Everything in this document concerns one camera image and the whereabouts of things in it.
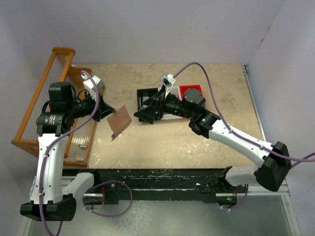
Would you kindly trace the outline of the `pink leather card holder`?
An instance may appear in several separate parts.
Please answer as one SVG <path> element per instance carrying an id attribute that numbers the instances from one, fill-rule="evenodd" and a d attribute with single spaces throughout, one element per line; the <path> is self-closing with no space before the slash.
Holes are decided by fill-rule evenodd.
<path id="1" fill-rule="evenodd" d="M 111 135 L 112 141 L 128 128 L 128 126 L 131 124 L 131 121 L 132 119 L 125 105 L 121 106 L 119 109 L 116 109 L 115 113 L 107 118 L 107 122 L 113 132 Z"/>

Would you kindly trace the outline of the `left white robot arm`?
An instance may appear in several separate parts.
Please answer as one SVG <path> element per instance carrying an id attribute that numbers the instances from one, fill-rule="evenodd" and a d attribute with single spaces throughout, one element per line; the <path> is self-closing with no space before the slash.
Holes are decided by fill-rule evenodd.
<path id="1" fill-rule="evenodd" d="M 103 101 L 100 89 L 104 83 L 84 81 L 84 99 L 75 95 L 69 82 L 52 83 L 49 99 L 36 120 L 39 159 L 34 188 L 29 202 L 20 207 L 20 214 L 36 221 L 71 221 L 76 211 L 75 194 L 83 182 L 93 182 L 92 174 L 79 174 L 62 189 L 63 158 L 72 125 L 77 118 L 88 116 L 99 122 L 113 114 L 114 108 Z"/>

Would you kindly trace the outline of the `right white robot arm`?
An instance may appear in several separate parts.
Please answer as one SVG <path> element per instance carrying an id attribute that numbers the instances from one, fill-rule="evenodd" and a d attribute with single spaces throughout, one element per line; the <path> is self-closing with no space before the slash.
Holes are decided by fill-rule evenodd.
<path id="1" fill-rule="evenodd" d="M 291 161 L 281 158 L 288 155 L 287 146 L 280 141 L 265 142 L 228 127 L 222 118 L 205 108 L 205 103 L 206 99 L 195 88 L 187 89 L 182 99 L 165 94 L 163 88 L 139 89 L 138 110 L 134 116 L 149 124 L 161 120 L 164 114 L 188 118 L 189 127 L 196 135 L 222 143 L 254 163 L 253 166 L 225 168 L 221 174 L 225 185 L 259 184 L 277 192 L 291 169 Z"/>

